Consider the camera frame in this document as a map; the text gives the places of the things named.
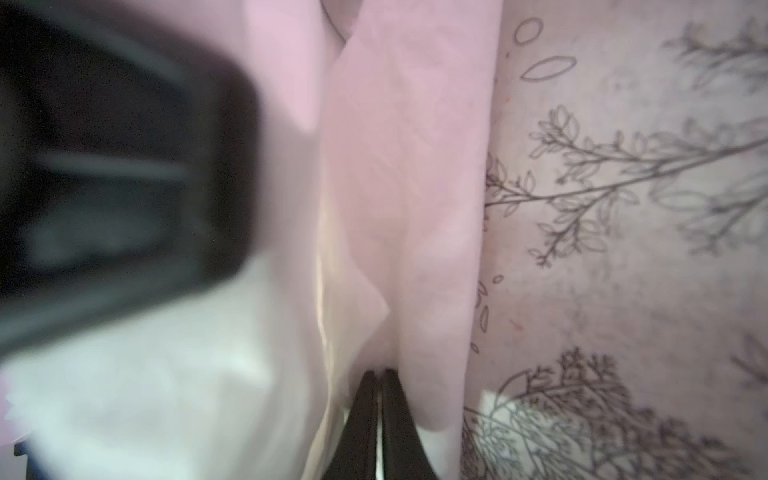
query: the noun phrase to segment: black metal piece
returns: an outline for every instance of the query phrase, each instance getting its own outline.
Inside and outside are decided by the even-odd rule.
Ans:
[[[376,375],[366,372],[323,480],[376,478],[377,387]]]
[[[0,358],[239,269],[257,100],[232,61],[118,2],[0,0],[0,96]]]
[[[13,445],[14,457],[21,457],[24,455],[27,455],[27,473],[24,477],[25,480],[45,480],[45,477],[40,472],[40,468],[38,467],[37,462],[35,462],[32,456],[29,455],[27,442],[19,442],[16,445]]]
[[[424,453],[396,371],[384,372],[381,388],[384,478],[438,480]]]

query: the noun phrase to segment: branch illustration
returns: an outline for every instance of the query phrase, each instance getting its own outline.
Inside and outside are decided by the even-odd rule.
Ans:
[[[753,385],[768,386],[768,347],[753,335],[744,336],[743,354],[730,360],[750,377]]]
[[[543,202],[555,210],[550,223],[538,223],[545,235],[544,248],[528,251],[539,266],[551,266],[553,260],[573,253],[606,251],[602,237],[611,233],[612,219],[620,206],[640,203],[631,189],[639,184],[650,185],[649,197],[657,205],[690,212],[692,217],[678,229],[685,240],[694,243],[693,253],[718,253],[723,243],[736,247],[768,237],[768,225],[761,223],[768,204],[768,174],[750,176],[720,194],[672,188],[688,170],[748,152],[762,153],[768,145],[768,118],[724,124],[713,131],[689,119],[680,135],[656,132],[645,136],[637,132],[626,141],[624,133],[617,131],[611,143],[597,143],[590,137],[580,139],[578,120],[561,105],[552,109],[548,119],[538,122],[538,126],[539,131],[530,135],[538,142],[531,158],[560,153],[565,171],[555,183],[576,184],[578,188],[536,194],[536,179],[531,171],[525,177],[510,180],[501,161],[492,159],[486,172],[485,186],[490,198],[485,207],[503,207],[504,217],[530,202]],[[612,168],[615,178],[594,185],[594,175],[604,167]]]
[[[557,366],[510,376],[487,412],[465,407],[462,477],[741,480],[720,440],[632,405],[611,356],[567,350]]]
[[[679,60],[699,68],[693,88],[703,88],[721,75],[733,74],[748,82],[750,93],[768,81],[768,25],[761,27],[751,18],[738,35],[721,43],[705,39],[702,25],[688,24],[680,38],[664,42],[666,48],[680,50]]]

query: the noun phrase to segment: pink fabric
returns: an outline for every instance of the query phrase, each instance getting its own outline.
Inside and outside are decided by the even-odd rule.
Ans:
[[[501,8],[364,2],[330,73],[323,118],[327,191],[355,274],[389,307],[364,346],[339,325],[337,345],[359,349],[354,377],[399,370],[442,478],[458,478]],[[326,322],[359,328],[360,318]]]
[[[0,446],[9,445],[16,442],[27,432],[14,420],[9,413],[11,412],[11,403],[8,401],[8,380],[0,374]]]

